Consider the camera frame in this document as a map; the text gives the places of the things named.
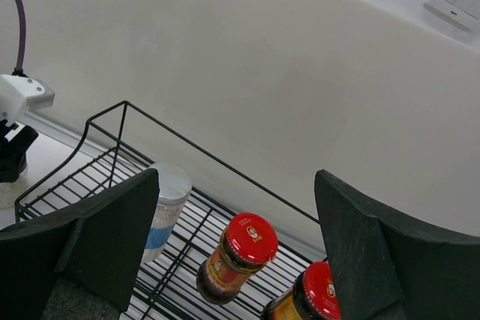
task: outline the canister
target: canister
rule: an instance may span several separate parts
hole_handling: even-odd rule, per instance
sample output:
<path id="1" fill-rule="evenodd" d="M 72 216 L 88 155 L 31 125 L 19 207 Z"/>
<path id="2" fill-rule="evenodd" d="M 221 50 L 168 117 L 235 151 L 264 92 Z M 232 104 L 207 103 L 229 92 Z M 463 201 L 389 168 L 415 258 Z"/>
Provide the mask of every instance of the canister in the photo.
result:
<path id="1" fill-rule="evenodd" d="M 192 180 L 180 166 L 156 163 L 150 168 L 158 171 L 160 192 L 142 262 L 153 262 L 160 256 L 192 190 Z"/>

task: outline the logo on lid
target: logo on lid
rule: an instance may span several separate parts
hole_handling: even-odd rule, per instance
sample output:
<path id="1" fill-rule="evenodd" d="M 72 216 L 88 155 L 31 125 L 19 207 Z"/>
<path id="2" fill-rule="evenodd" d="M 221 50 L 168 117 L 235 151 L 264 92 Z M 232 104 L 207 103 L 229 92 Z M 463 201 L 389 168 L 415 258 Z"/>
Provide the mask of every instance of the logo on lid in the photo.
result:
<path id="1" fill-rule="evenodd" d="M 253 238 L 253 242 L 256 243 L 257 241 L 262 240 L 262 236 L 258 234 L 253 226 L 248 226 L 247 232 Z"/>
<path id="2" fill-rule="evenodd" d="M 330 279 L 327 279 L 327 294 L 330 298 L 335 297 L 335 287 L 333 286 L 333 282 Z"/>

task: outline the red jar lid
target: red jar lid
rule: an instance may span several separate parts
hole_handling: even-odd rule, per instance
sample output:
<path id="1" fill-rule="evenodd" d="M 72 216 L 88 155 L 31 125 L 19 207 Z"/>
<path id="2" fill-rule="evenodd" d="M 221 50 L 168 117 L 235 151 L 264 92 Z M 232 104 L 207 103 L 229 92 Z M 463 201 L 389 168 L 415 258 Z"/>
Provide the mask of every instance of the red jar lid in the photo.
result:
<path id="1" fill-rule="evenodd" d="M 273 260 L 278 249 L 277 233 L 256 214 L 235 215 L 226 230 L 226 241 L 243 261 L 262 265 Z"/>
<path id="2" fill-rule="evenodd" d="M 328 262 L 314 262 L 304 274 L 303 286 L 310 305 L 328 320 L 341 320 L 340 307 Z"/>

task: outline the sauce jar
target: sauce jar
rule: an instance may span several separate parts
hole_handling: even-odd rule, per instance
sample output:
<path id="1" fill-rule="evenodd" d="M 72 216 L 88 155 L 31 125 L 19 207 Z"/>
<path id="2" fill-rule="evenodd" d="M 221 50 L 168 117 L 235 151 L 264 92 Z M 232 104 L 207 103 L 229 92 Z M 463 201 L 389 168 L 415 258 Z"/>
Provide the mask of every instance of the sauce jar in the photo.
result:
<path id="1" fill-rule="evenodd" d="M 150 169 L 158 172 L 160 192 L 142 262 L 153 262 L 164 251 L 192 190 L 192 180 L 183 168 L 170 163 L 156 163 Z"/>
<path id="2" fill-rule="evenodd" d="M 277 249 L 277 234 L 265 219 L 251 213 L 234 216 L 215 251 L 200 265 L 199 293 L 210 303 L 229 303 L 252 275 L 273 260 Z"/>
<path id="3" fill-rule="evenodd" d="M 314 262 L 264 308 L 260 320 L 341 320 L 328 262 Z"/>

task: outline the black wire rack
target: black wire rack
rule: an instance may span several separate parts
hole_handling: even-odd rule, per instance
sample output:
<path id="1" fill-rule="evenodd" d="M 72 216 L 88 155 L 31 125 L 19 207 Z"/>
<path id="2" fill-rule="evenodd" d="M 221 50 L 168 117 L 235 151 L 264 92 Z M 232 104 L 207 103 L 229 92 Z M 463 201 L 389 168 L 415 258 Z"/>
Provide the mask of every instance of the black wire rack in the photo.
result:
<path id="1" fill-rule="evenodd" d="M 118 111 L 121 112 L 121 120 L 116 134 L 98 124 L 102 118 Z M 122 138 L 128 112 L 135 112 L 148 119 L 154 126 L 168 131 L 178 140 L 201 151 L 255 187 L 318 223 L 310 214 L 127 101 L 105 109 L 87 120 L 82 138 L 68 159 L 18 198 L 15 203 L 16 221 L 39 217 L 100 193 L 153 164 L 152 159 Z M 89 158 L 79 169 L 56 182 L 59 172 L 65 170 L 75 157 L 85 157 L 82 149 L 87 145 L 86 140 L 93 130 L 113 145 L 99 152 L 95 158 Z M 196 272 L 200 264 L 213 252 L 222 230 L 234 215 L 234 211 L 195 187 L 162 255 L 156 261 L 140 267 L 130 307 L 122 318 L 258 319 L 264 305 L 287 290 L 312 261 L 280 243 L 276 259 L 255 277 L 250 278 L 232 303 L 221 307 L 206 303 L 196 289 Z"/>

